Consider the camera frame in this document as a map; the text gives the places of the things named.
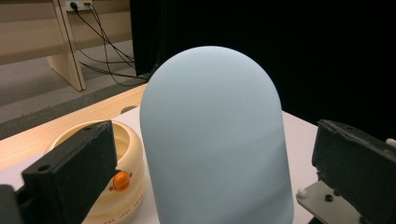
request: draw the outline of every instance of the gray carpet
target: gray carpet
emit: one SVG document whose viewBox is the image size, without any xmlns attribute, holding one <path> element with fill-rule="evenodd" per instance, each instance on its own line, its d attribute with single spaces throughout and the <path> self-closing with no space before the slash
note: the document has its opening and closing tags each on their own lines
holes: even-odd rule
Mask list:
<svg viewBox="0 0 396 224">
<path fill-rule="evenodd" d="M 132 42 L 115 43 L 127 55 L 132 55 Z M 79 61 L 97 69 L 107 70 L 103 47 L 84 49 Z M 34 128 L 63 115 L 92 105 L 108 97 L 145 83 L 133 78 L 133 64 L 121 62 L 120 56 L 107 48 L 110 71 L 132 77 L 120 77 L 93 71 L 81 66 L 86 90 L 76 91 L 54 72 L 46 58 L 0 65 L 0 140 Z"/>
</svg>

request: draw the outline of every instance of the light blue dome object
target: light blue dome object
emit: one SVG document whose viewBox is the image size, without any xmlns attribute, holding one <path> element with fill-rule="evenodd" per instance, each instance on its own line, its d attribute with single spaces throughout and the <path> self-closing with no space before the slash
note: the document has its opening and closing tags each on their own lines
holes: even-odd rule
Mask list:
<svg viewBox="0 0 396 224">
<path fill-rule="evenodd" d="M 140 125 L 162 224 L 292 222 L 281 103 L 246 55 L 173 56 L 146 87 Z"/>
</svg>

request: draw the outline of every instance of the power outlet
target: power outlet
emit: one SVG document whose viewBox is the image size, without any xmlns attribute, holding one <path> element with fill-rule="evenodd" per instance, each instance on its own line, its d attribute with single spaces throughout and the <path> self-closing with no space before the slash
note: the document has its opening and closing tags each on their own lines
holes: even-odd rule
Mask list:
<svg viewBox="0 0 396 224">
<path fill-rule="evenodd" d="M 66 11 L 74 11 L 74 9 L 70 7 L 70 3 L 72 2 L 77 4 L 78 11 L 90 10 L 88 4 L 92 5 L 92 0 L 64 0 L 64 2 L 66 3 Z"/>
</svg>

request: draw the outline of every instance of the cable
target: cable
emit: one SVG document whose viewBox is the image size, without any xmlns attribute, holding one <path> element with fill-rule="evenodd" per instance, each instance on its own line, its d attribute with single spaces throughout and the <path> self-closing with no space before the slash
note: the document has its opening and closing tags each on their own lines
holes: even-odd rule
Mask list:
<svg viewBox="0 0 396 224">
<path fill-rule="evenodd" d="M 127 63 L 127 64 L 128 64 L 129 66 L 131 66 L 133 69 L 135 69 L 135 67 L 134 67 L 133 65 L 131 65 L 130 63 L 134 63 L 134 58 L 132 58 L 131 56 L 125 54 L 124 52 L 122 52 L 120 49 L 118 49 L 117 47 L 115 47 L 115 46 L 111 43 L 111 41 L 109 40 L 108 36 L 107 36 L 106 33 L 105 33 L 105 30 L 104 30 L 103 27 L 102 27 L 102 23 L 100 22 L 99 15 L 98 15 L 98 13 L 96 12 L 96 10 L 95 10 L 95 8 L 93 7 L 93 5 L 90 4 L 90 3 L 85 4 L 85 5 L 89 7 L 89 9 L 90 9 L 92 15 L 94 16 L 94 18 L 95 18 L 97 24 L 99 25 L 101 34 L 99 34 L 99 32 L 96 31 L 96 29 L 94 29 L 88 22 L 86 22 L 86 21 L 84 20 L 84 18 L 81 17 L 81 15 L 79 15 L 77 4 L 76 4 L 75 2 L 71 2 L 71 3 L 70 3 L 70 7 L 74 9 L 74 11 L 76 12 L 76 14 L 80 17 L 80 19 L 81 19 L 82 21 L 84 21 L 93 31 L 96 32 L 97 35 L 99 35 L 99 36 L 103 39 L 103 45 L 104 45 L 104 50 L 105 50 L 106 61 L 103 62 L 103 61 L 95 60 L 95 59 L 89 57 L 87 54 L 85 54 L 82 50 L 81 50 L 80 52 L 81 52 L 83 55 L 85 55 L 87 58 L 89 58 L 89 59 L 91 59 L 91 60 L 93 60 L 93 61 L 95 61 L 95 62 L 105 63 L 106 66 L 107 66 L 107 71 L 106 71 L 106 70 L 103 70 L 103 69 L 95 68 L 95 67 L 90 66 L 90 65 L 87 65 L 87 64 L 85 64 L 85 63 L 81 63 L 81 64 L 84 65 L 84 66 L 86 66 L 87 68 L 93 70 L 93 71 L 100 72 L 100 73 L 104 73 L 104 74 L 110 74 L 111 77 L 113 78 L 113 80 L 114 80 L 116 83 L 118 83 L 119 85 L 121 85 L 121 86 L 131 87 L 131 86 L 136 86 L 136 85 L 140 85 L 140 84 L 143 84 L 143 83 L 147 82 L 148 79 L 147 79 L 146 77 L 141 77 L 141 76 L 138 76 L 138 75 L 136 75 L 136 77 L 132 77 L 132 78 L 142 79 L 143 81 L 142 81 L 142 82 L 139 82 L 139 83 L 132 84 L 132 85 L 125 85 L 125 84 L 122 84 L 122 83 L 118 82 L 118 81 L 114 78 L 114 76 L 117 76 L 117 77 L 131 77 L 131 76 L 127 76 L 127 75 L 123 75 L 123 74 L 119 74 L 119 73 L 114 73 L 114 72 L 111 71 L 110 66 L 109 66 L 110 63 L 121 63 L 121 62 L 109 62 L 109 61 L 108 61 L 106 45 L 107 45 L 107 44 L 110 45 L 110 46 L 116 51 L 116 53 L 120 56 L 120 58 L 123 60 L 123 62 L 124 62 L 124 63 Z"/>
</svg>

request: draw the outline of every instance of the white plastic part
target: white plastic part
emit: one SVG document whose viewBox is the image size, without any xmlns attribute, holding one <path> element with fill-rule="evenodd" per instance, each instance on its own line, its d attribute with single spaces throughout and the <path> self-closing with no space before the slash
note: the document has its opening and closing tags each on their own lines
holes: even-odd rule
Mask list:
<svg viewBox="0 0 396 224">
<path fill-rule="evenodd" d="M 394 140 L 393 138 L 387 138 L 385 143 L 390 145 L 390 146 L 392 146 L 392 147 L 396 147 L 396 140 Z"/>
<path fill-rule="evenodd" d="M 308 197 L 308 192 L 306 192 L 306 189 L 298 189 L 297 197 L 299 199 L 305 199 L 306 197 Z"/>
<path fill-rule="evenodd" d="M 140 126 L 161 224 L 292 222 L 281 104 L 246 55 L 208 46 L 170 58 Z"/>
<path fill-rule="evenodd" d="M 78 130 L 99 121 L 101 120 L 93 120 L 72 127 L 54 139 L 46 152 L 53 150 Z M 83 224 L 115 224 L 130 218 L 139 207 L 146 192 L 143 145 L 140 137 L 129 126 L 121 122 L 113 120 L 112 124 L 118 158 L 117 170 L 124 172 L 129 177 L 128 186 L 125 189 L 117 190 L 113 177 L 96 200 Z"/>
</svg>

